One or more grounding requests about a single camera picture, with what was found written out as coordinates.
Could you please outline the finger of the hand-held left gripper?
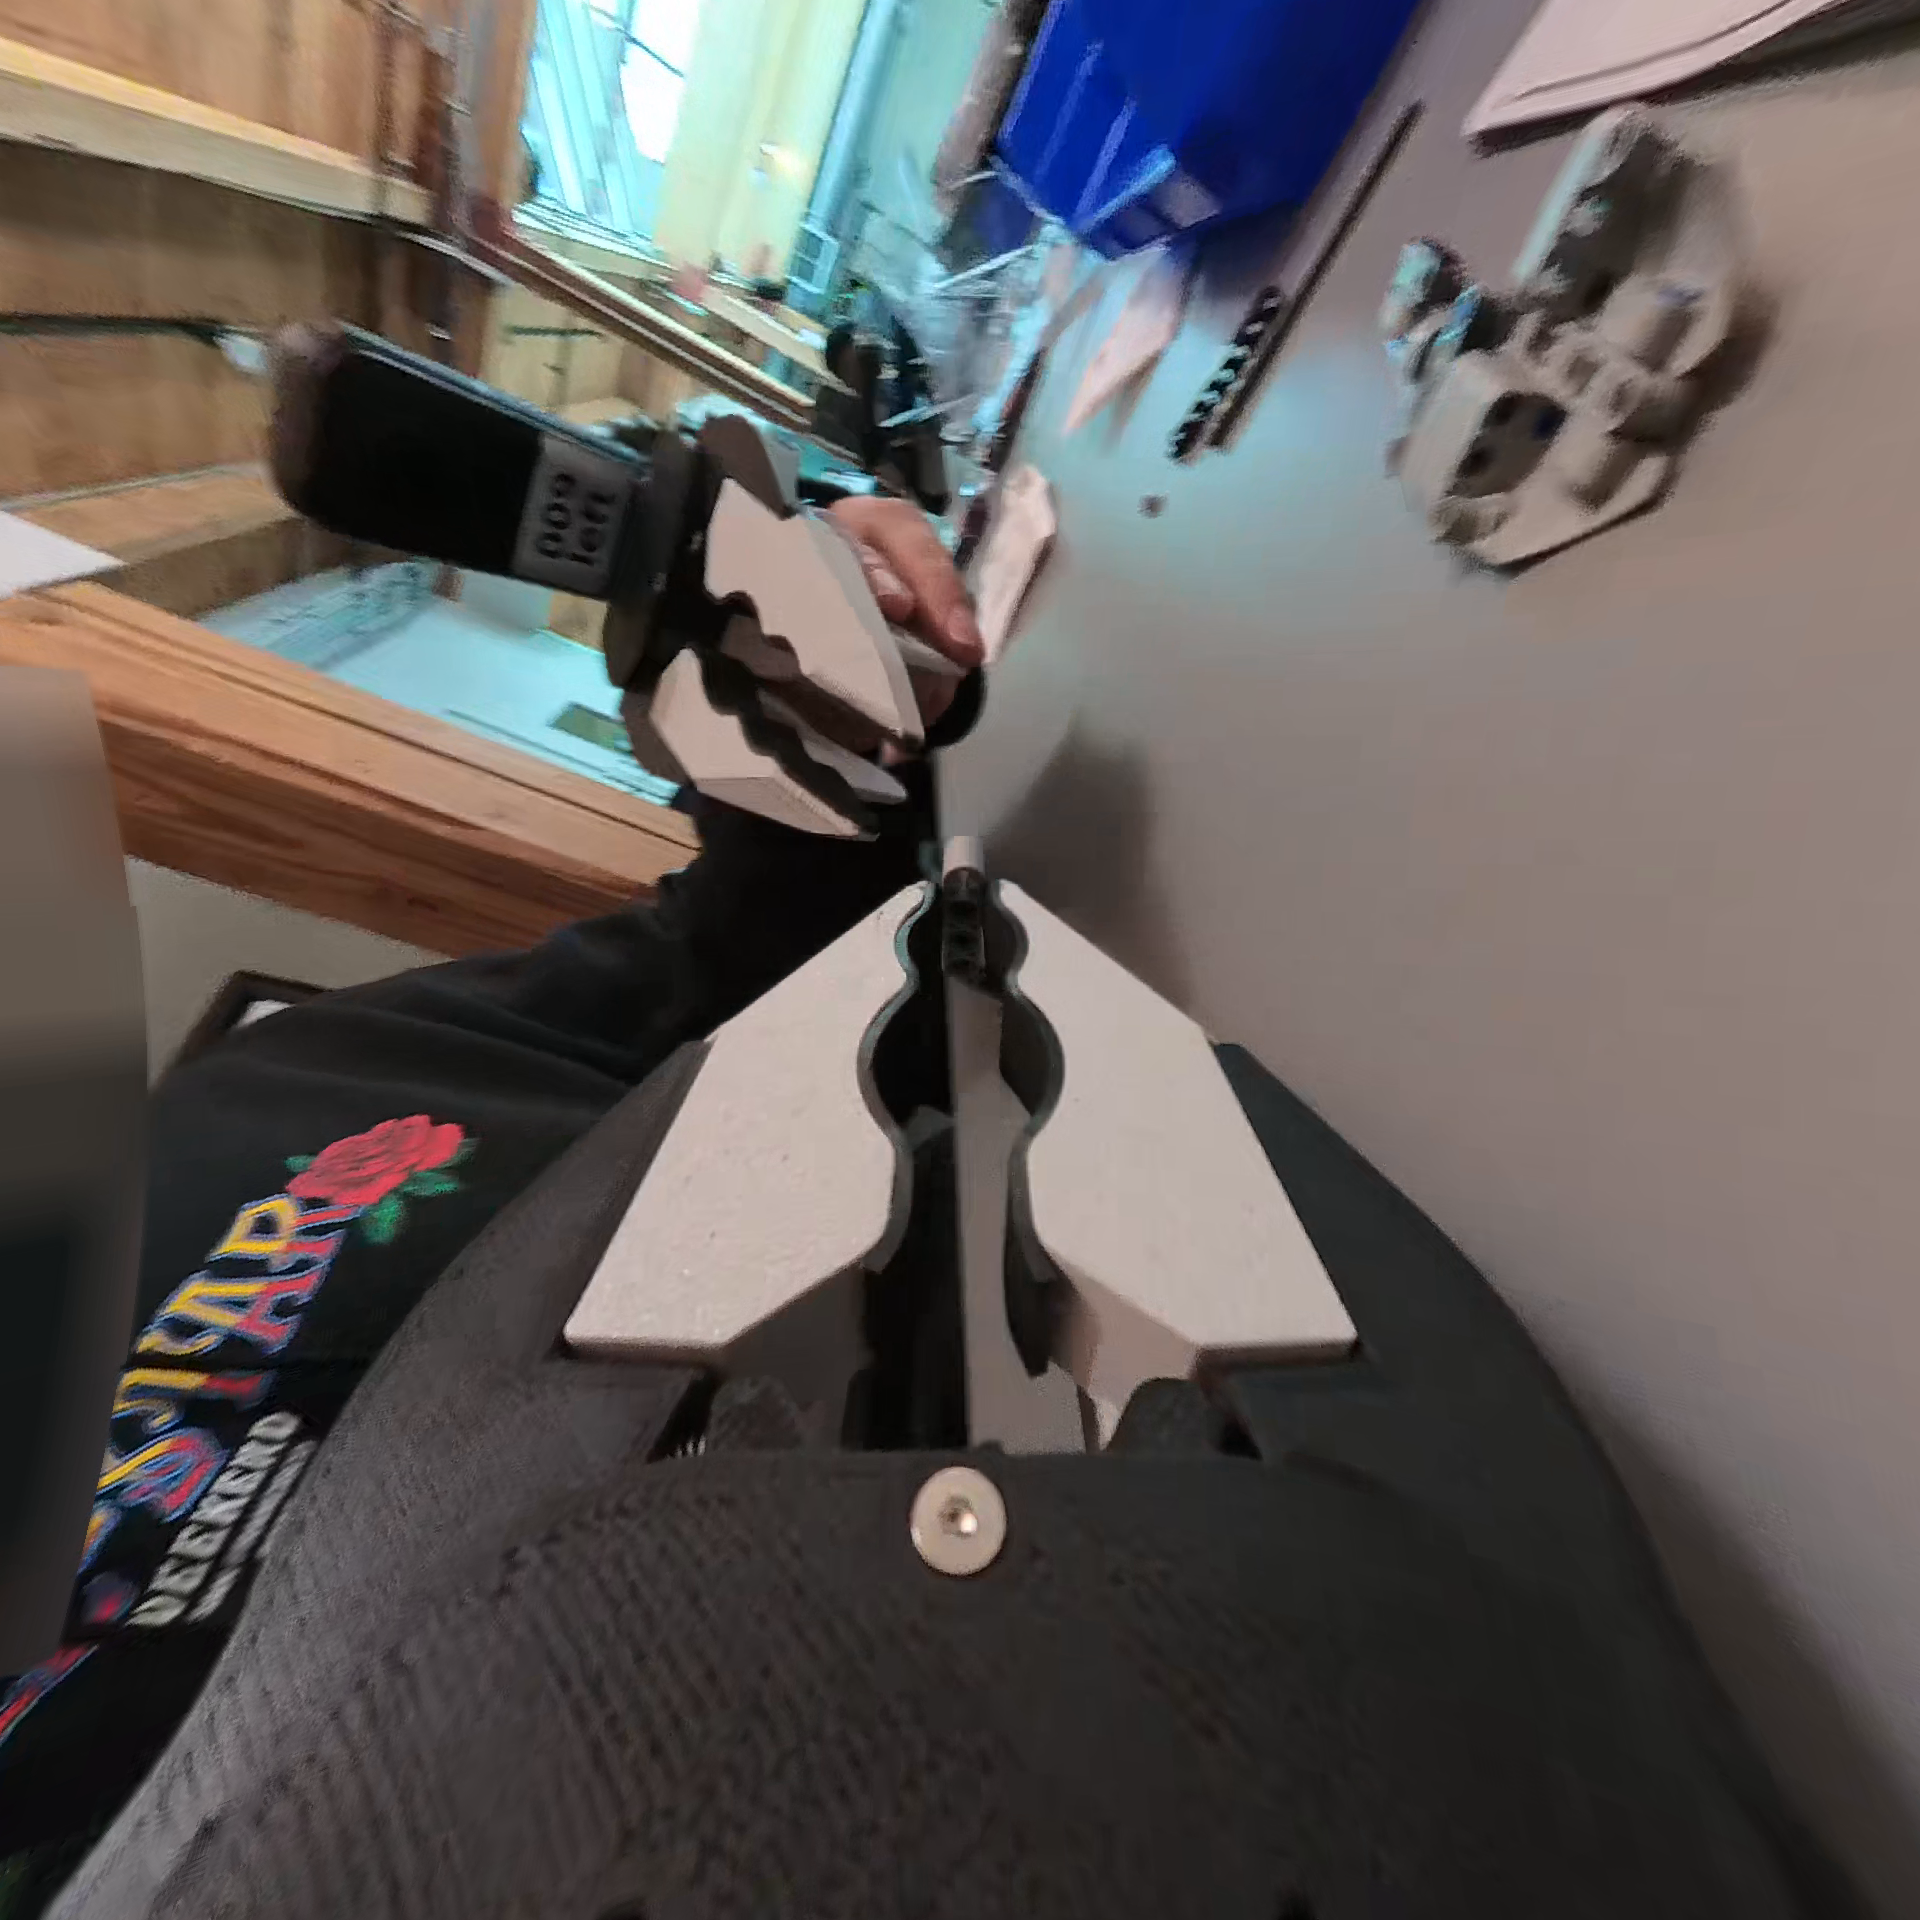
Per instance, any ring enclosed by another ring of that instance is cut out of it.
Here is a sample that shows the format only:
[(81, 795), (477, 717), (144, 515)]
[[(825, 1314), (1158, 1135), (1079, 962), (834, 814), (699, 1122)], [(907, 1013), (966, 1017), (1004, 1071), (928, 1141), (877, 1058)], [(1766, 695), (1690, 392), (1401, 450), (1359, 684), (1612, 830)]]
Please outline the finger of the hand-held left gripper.
[(799, 507), (762, 447), (708, 447), (702, 650), (747, 712), (838, 747), (918, 747), (900, 641), (853, 544)]
[(904, 782), (810, 728), (724, 656), (677, 651), (622, 691), (637, 762), (708, 804), (809, 836), (874, 840), (909, 804)]

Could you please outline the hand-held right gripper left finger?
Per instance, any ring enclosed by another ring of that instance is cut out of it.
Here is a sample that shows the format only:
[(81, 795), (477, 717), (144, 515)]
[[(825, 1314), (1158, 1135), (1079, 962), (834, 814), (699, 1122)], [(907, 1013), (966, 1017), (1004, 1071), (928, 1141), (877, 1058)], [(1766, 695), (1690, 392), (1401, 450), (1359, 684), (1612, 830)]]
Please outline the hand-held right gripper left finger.
[(564, 1321), (571, 1354), (775, 1380), (809, 1420), (844, 1413), (915, 1185), (877, 1052), (918, 991), (909, 938), (935, 900), (900, 888), (713, 1032)]

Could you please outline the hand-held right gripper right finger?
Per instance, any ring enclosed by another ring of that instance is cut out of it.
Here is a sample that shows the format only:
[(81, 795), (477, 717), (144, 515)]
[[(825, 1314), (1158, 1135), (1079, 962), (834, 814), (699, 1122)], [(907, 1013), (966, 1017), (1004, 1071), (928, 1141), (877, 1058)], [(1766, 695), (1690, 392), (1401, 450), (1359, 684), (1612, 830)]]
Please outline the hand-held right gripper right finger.
[(1152, 1381), (1349, 1359), (1357, 1321), (1209, 1032), (1010, 879), (986, 896), (986, 966), (1021, 1107), (1021, 1362), (1117, 1420)]

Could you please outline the grey toothed toy brick beam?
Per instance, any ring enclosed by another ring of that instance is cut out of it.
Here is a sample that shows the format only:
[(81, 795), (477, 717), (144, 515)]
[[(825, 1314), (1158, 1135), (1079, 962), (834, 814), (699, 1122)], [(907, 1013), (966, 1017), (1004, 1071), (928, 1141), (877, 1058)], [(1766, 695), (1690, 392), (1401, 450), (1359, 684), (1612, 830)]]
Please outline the grey toothed toy brick beam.
[(951, 985), (1000, 995), (997, 890), (984, 841), (951, 833), (940, 852), (940, 966)]

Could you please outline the person's left forearm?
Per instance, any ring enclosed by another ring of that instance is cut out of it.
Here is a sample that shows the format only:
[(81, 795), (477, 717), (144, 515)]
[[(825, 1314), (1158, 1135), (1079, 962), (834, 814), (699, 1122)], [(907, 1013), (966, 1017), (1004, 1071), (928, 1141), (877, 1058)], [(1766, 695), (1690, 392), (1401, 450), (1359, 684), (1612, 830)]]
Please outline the person's left forearm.
[(810, 833), (690, 798), (699, 852), (657, 898), (566, 928), (544, 949), (553, 1013), (637, 1081), (779, 987), (927, 871), (938, 815), (924, 779), (874, 836)]

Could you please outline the person's left hand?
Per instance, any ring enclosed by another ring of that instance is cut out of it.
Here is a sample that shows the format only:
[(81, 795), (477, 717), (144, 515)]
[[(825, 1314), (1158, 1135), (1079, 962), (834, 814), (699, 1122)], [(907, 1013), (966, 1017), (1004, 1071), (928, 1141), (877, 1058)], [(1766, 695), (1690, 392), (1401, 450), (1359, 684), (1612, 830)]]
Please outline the person's left hand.
[(910, 665), (924, 754), (966, 738), (986, 698), (984, 632), (938, 524), (913, 497), (851, 494), (825, 507), (848, 540), (887, 622), (947, 661)]

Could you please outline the wooden beam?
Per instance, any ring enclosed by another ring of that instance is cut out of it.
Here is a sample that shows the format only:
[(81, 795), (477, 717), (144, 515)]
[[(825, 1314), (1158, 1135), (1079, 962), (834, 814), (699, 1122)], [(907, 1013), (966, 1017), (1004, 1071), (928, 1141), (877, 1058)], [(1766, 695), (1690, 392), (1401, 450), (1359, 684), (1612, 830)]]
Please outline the wooden beam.
[(6, 665), (91, 689), (126, 853), (445, 956), (653, 900), (689, 818), (101, 584), (14, 594)]

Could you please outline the person's black printed sweatshirt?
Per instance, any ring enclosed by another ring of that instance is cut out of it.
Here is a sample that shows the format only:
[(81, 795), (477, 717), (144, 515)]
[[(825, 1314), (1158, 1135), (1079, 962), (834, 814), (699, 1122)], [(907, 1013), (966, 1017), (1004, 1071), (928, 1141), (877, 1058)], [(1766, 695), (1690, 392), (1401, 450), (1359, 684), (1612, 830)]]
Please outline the person's black printed sweatshirt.
[(5, 1675), (5, 1915), (48, 1908), (174, 1737), (420, 1295), (674, 1053), (628, 1079), (558, 1030), (544, 949), (579, 924), (307, 998), (161, 1077), (73, 1601), (56, 1649)]

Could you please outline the black toy beam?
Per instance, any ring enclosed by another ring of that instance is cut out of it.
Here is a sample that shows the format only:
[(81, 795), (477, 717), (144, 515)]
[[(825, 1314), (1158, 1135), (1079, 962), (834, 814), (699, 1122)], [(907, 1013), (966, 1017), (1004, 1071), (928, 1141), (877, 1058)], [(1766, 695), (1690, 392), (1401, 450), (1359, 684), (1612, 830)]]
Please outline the black toy beam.
[(1236, 396), (1260, 365), (1266, 344), (1285, 320), (1288, 306), (1291, 295), (1277, 281), (1263, 286), (1251, 300), (1212, 373), (1170, 432), (1166, 439), (1170, 459), (1186, 464), (1219, 441)]

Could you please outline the blue tagged storage bin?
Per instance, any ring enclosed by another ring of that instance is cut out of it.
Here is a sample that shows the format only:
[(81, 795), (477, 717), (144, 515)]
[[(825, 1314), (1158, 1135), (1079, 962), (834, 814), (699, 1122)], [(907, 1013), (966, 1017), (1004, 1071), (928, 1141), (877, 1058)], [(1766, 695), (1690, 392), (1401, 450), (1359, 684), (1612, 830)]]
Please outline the blue tagged storage bin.
[(1124, 257), (1318, 189), (1418, 1), (1057, 1), (991, 156), (1087, 250)]

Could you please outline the black toy axle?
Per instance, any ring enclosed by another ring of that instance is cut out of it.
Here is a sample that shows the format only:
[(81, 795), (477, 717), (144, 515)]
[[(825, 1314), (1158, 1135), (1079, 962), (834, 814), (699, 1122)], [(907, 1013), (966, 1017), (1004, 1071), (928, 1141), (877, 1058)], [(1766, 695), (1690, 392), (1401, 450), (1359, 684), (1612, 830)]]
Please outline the black toy axle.
[(1352, 177), (1339, 189), (1330, 213), (1314, 227), (1308, 252), (1304, 252), (1299, 262), (1286, 306), (1286, 317), (1291, 321), (1299, 320), (1308, 308), (1308, 301), (1314, 300), (1341, 250), (1350, 239), (1368, 203), (1378, 193), (1381, 184), (1389, 177), (1426, 111), (1426, 99), (1413, 99), (1401, 107), (1381, 137), (1370, 146), (1364, 159), (1357, 164)]

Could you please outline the grey toy brick panel assembly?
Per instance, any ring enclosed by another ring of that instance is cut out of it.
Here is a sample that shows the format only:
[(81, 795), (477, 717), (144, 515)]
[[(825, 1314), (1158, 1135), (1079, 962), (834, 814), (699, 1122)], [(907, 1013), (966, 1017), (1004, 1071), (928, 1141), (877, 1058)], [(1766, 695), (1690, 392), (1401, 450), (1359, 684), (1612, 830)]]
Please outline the grey toy brick panel assembly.
[(1507, 280), (1407, 242), (1378, 312), (1386, 465), (1426, 533), (1517, 569), (1650, 510), (1748, 306), (1726, 164), (1645, 103), (1595, 116)]

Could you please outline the open instruction booklet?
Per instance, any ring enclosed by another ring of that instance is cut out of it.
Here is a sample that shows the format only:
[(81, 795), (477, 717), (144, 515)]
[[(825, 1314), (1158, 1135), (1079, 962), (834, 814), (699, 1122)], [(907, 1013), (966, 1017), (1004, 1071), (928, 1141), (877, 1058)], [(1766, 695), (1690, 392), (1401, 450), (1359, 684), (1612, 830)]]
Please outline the open instruction booklet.
[(1563, 122), (1915, 19), (1915, 1), (1547, 1), (1460, 132), (1485, 139)]

